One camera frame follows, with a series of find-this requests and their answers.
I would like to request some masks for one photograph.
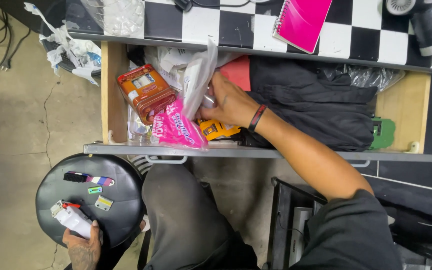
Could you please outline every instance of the hair brush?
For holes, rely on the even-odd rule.
[[[104,177],[104,176],[92,177],[89,174],[75,172],[75,171],[69,171],[65,173],[63,176],[63,180],[69,182],[75,182],[75,183],[93,182],[95,184],[102,185],[102,186],[114,185],[114,180],[112,178]]]

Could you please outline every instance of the checkered counter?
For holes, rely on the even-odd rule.
[[[238,8],[194,6],[189,12],[182,12],[173,0],[145,0],[144,31],[129,39],[111,36],[91,20],[75,16],[70,8],[76,4],[74,1],[78,2],[67,0],[66,20],[78,25],[78,29],[68,29],[77,39],[132,44],[153,40],[155,46],[158,41],[163,46],[167,46],[164,41],[172,41],[176,42],[175,47],[194,48],[195,44],[206,45],[209,36],[219,46],[249,54],[432,70],[432,56],[421,56],[409,17],[389,14],[384,5],[386,0],[333,0],[313,55],[273,38],[273,26],[284,0],[249,3]],[[246,0],[198,2],[234,5]]]

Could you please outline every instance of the orange tin box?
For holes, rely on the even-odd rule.
[[[176,101],[177,92],[146,64],[117,78],[119,89],[143,124],[153,124],[154,117]]]

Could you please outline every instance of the round stool seat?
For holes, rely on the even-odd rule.
[[[106,176],[114,179],[112,186],[102,186],[103,192],[88,193],[88,188],[100,186],[93,182],[64,181],[67,172]],[[113,248],[139,230],[144,204],[141,198],[143,182],[135,167],[113,155],[76,154],[57,163],[45,176],[36,193],[36,216],[41,229],[62,246],[66,227],[51,216],[51,206],[59,200],[81,205],[80,210],[97,220],[103,231],[104,245]],[[95,206],[99,195],[113,200],[109,211]]]

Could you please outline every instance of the drawer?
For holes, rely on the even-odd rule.
[[[117,76],[128,71],[126,45],[102,42],[101,120],[103,143],[86,144],[87,154],[134,154],[157,156],[203,156],[235,158],[283,158],[279,151],[244,147],[229,142],[210,142],[208,152],[180,150],[151,143],[126,142],[127,103],[121,94]],[[432,162],[423,154],[431,75],[409,71],[405,78],[377,96],[376,115],[396,124],[394,143],[389,148],[365,152],[338,152],[347,160]],[[407,154],[412,142],[419,143],[417,154]]]

